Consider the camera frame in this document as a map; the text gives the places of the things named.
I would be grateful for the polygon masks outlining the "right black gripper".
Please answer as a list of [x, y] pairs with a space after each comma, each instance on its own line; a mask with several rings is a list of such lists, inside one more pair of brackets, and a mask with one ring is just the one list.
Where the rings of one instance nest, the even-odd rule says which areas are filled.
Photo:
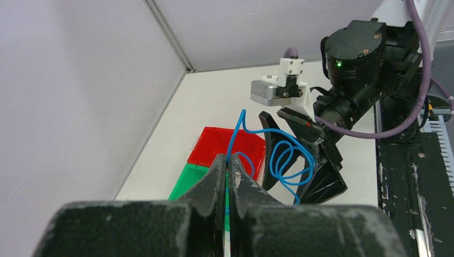
[[[277, 112], [296, 138], [279, 128], [270, 113], [261, 112], [259, 120], [266, 143], [262, 187], [270, 190], [280, 183], [290, 192], [297, 192], [301, 204], [320, 204], [345, 193], [348, 186], [340, 173], [343, 158], [336, 143], [346, 133], [335, 129], [351, 131], [382, 94], [383, 90], [377, 87], [351, 92], [332, 87], [312, 103], [310, 88], [300, 89], [293, 103]], [[313, 176], [307, 184], [305, 168], [288, 174], [296, 161], [305, 157], [305, 148], [297, 139], [316, 160]]]

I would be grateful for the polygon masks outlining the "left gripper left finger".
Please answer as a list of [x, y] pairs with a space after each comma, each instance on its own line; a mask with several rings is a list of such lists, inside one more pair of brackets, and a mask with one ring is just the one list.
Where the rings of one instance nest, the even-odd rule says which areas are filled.
[[176, 200], [63, 205], [34, 256], [223, 256], [226, 156]]

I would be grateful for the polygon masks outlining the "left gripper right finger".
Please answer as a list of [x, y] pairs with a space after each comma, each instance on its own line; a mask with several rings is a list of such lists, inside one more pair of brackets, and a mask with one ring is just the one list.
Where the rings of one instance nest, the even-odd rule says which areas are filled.
[[284, 205], [228, 163], [232, 256], [406, 256], [390, 218], [372, 206]]

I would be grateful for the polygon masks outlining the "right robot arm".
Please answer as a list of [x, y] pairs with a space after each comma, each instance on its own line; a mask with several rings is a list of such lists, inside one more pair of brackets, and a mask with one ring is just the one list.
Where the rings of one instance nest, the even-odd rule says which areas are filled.
[[353, 20], [321, 40], [322, 69], [330, 81], [313, 90], [301, 79], [304, 60], [289, 48], [278, 75], [251, 83], [251, 99], [279, 106], [292, 130], [285, 136], [272, 116], [259, 115], [266, 141], [262, 186], [290, 188], [286, 172], [306, 159], [295, 203], [322, 203], [347, 189], [337, 143], [344, 136], [387, 143], [420, 141], [418, 116], [428, 108], [436, 41], [453, 1], [383, 1], [369, 20]]

